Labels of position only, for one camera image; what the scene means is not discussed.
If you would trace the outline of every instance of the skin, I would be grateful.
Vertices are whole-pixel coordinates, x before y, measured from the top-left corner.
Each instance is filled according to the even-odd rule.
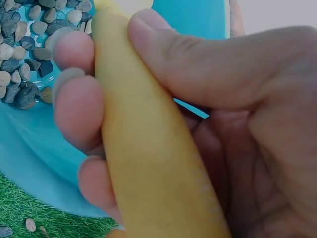
[[[233,237],[317,237],[316,29],[204,41],[179,35],[145,10],[131,19],[128,34],[162,86],[210,112],[201,119],[181,108]],[[93,60],[94,45],[84,33],[57,42],[59,67],[88,75],[61,88],[55,120],[88,155],[79,171],[83,195],[121,222],[102,159],[103,93]]]

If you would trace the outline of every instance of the yellow object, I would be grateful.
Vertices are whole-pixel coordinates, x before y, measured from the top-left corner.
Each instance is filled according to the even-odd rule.
[[[102,136],[124,226],[129,238],[229,238],[178,107],[127,37],[132,14],[152,3],[95,1],[95,76],[105,93]]]

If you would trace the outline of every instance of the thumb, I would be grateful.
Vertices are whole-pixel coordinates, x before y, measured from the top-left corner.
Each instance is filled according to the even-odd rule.
[[[250,109],[281,85],[282,70],[316,42],[310,27],[223,41],[177,33],[153,10],[136,13],[128,35],[136,52],[174,97],[201,106]]]

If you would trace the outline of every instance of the blue bowl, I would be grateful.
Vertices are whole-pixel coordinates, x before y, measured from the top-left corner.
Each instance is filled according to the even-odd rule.
[[[207,39],[229,37],[229,0],[155,0],[153,9],[180,33]],[[70,10],[57,17],[65,18]],[[20,8],[21,20],[27,20],[27,11]],[[37,46],[44,43],[42,37],[35,38]],[[33,72],[31,81],[40,89],[52,86],[59,73],[54,64],[53,73],[40,78]],[[196,108],[177,102],[206,117]],[[52,106],[37,102],[23,111],[0,102],[0,112],[0,170],[9,179],[57,209],[81,216],[107,216],[80,194],[77,171],[86,156],[65,141],[54,123]]]

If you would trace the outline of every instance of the green grass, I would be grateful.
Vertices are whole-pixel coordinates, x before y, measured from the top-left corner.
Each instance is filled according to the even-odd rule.
[[[35,232],[26,230],[24,220],[32,218]],[[43,226],[50,238],[102,238],[116,225],[111,218],[79,217],[56,210],[29,196],[0,173],[0,226],[9,226],[10,238],[45,238]]]

